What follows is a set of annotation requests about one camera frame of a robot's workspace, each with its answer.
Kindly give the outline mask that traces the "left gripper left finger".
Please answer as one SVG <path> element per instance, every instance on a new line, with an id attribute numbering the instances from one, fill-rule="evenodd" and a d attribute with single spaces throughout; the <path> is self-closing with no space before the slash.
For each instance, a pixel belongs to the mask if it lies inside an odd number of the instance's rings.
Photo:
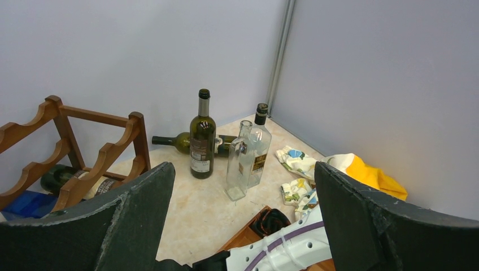
<path id="1" fill-rule="evenodd" d="M 2 270 L 156 270 L 175 182 L 163 162 L 44 218 L 1 223 Z"/>

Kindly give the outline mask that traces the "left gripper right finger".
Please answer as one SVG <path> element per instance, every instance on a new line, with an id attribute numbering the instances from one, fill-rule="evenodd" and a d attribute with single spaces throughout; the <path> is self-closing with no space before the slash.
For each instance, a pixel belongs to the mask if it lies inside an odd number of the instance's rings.
<path id="1" fill-rule="evenodd" d="M 406 203 L 324 162 L 315 184 L 337 270 L 478 269 L 478 221 Z"/>

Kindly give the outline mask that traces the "blue square glass bottle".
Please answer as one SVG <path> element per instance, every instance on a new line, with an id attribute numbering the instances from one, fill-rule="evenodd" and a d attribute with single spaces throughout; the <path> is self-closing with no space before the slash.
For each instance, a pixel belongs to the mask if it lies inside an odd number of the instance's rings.
<path id="1" fill-rule="evenodd" d="M 1 210 L 1 214 L 7 221 L 42 218 L 51 212 L 57 200 L 54 195 L 27 190 Z"/>

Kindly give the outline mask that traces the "dark wine bottle grey label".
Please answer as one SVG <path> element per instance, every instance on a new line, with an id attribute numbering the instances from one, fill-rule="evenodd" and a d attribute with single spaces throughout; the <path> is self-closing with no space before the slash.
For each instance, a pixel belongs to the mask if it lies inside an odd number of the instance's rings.
<path id="1" fill-rule="evenodd" d="M 209 114 L 210 91 L 200 89 L 198 115 L 190 123 L 190 172 L 207 179 L 214 169 L 216 123 Z"/>

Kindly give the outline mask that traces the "brown wooden wine rack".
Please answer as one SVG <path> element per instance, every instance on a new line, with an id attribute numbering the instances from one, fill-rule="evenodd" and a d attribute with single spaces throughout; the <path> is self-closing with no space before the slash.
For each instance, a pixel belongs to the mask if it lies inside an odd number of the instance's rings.
<path id="1" fill-rule="evenodd" d="M 123 128 L 124 133 L 116 143 L 106 143 L 99 150 L 94 166 L 89 168 L 84 163 L 69 121 L 70 117 L 117 126 Z M 151 169 L 143 114 L 131 112 L 128 117 L 120 117 L 65 106 L 62 100 L 55 95 L 47 97 L 38 106 L 38 111 L 30 122 L 26 124 L 9 122 L 1 127 L 1 151 L 8 150 L 49 121 L 55 123 L 60 140 L 56 143 L 55 149 L 48 159 L 40 163 L 29 163 L 23 168 L 18 182 L 8 191 L 1 194 L 2 209 L 14 201 L 65 156 L 69 157 L 74 168 L 87 171 L 87 175 L 83 179 L 73 177 L 67 181 L 60 189 L 59 198 L 53 208 L 54 211 L 59 211 L 79 203 L 102 176 L 116 180 L 117 183 L 113 187 L 117 188 Z M 109 172 L 110 166 L 113 165 L 129 145 L 133 145 L 135 151 L 129 174 L 124 176 Z"/>

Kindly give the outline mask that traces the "clear glass bottle back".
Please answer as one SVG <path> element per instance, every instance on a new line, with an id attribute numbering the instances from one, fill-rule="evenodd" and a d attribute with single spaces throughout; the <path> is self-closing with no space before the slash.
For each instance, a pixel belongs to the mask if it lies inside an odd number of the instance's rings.
<path id="1" fill-rule="evenodd" d="M 239 135 L 232 141 L 229 148 L 225 193 L 233 202 L 244 198 L 247 193 L 254 159 L 250 141 L 252 126 L 251 121 L 242 120 L 239 126 Z"/>

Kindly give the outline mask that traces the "wooden compartment tray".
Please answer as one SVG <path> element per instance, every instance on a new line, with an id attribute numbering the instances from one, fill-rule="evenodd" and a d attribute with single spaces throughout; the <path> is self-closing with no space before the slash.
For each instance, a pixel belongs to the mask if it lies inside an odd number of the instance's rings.
<path id="1" fill-rule="evenodd" d="M 252 225 L 260 215 L 271 210 L 269 206 L 263 207 L 251 220 L 249 220 L 234 236 L 232 236 L 217 252 L 226 251 L 236 247 L 254 243 L 262 239 L 262 235 L 253 231 Z M 306 270 L 335 270 L 333 259 L 328 259 L 309 266 Z"/>

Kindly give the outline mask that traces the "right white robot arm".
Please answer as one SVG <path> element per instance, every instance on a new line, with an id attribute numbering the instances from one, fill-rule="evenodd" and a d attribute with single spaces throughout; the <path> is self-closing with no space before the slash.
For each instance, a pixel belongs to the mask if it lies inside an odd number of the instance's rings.
<path id="1" fill-rule="evenodd" d="M 332 258 L 321 209 L 254 243 L 218 252 L 192 266 L 172 259 L 156 261 L 154 270 L 303 270 Z"/>

